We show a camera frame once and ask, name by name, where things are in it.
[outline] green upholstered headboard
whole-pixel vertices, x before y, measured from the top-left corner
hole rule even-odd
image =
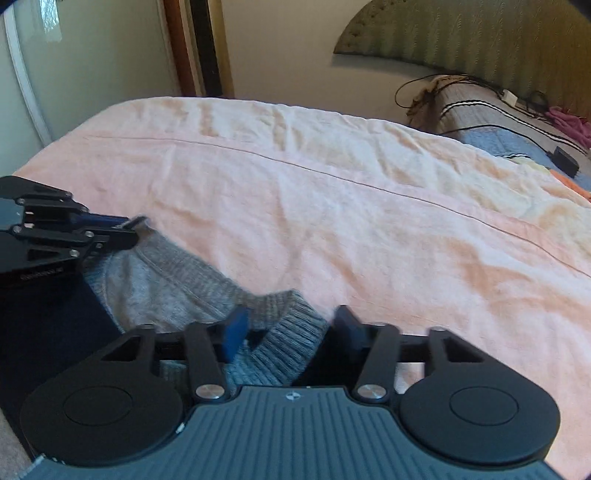
[[[474,75],[591,116],[591,22],[567,0],[372,0],[335,53]]]

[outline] round black disc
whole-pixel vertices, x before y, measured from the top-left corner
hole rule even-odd
[[[69,465],[137,458],[176,430],[183,404],[173,387],[133,362],[80,364],[35,390],[21,424],[37,453]]]
[[[400,419],[423,446],[474,465],[543,458],[560,414],[544,390],[503,365],[456,364],[414,384]]]

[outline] pink cloth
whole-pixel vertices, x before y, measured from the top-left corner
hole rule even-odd
[[[591,208],[551,176],[384,121],[213,99],[110,108],[18,174],[147,214],[254,293],[450,328],[556,399],[550,465],[591,470]]]
[[[558,106],[553,106],[546,112],[546,116],[554,121],[554,126],[562,133],[579,142],[586,148],[591,148],[591,124],[584,118],[564,113]]]

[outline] power adapter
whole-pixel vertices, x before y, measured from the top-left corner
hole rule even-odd
[[[571,178],[574,178],[579,171],[579,162],[560,147],[556,147],[554,153],[548,153],[548,156],[554,165]]]
[[[503,97],[501,98],[507,105],[517,105],[517,95],[509,90],[503,90]]]

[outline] gray knit sweater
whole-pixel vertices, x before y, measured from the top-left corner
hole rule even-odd
[[[225,366],[228,386],[290,385],[306,368],[327,323],[295,290],[256,296],[198,257],[143,224],[138,245],[91,258],[85,277],[122,331],[152,323],[158,332],[182,330],[191,322],[219,322],[239,304],[251,310],[250,329],[266,335],[255,348],[244,344]],[[161,376],[182,394],[186,368],[163,362]]]

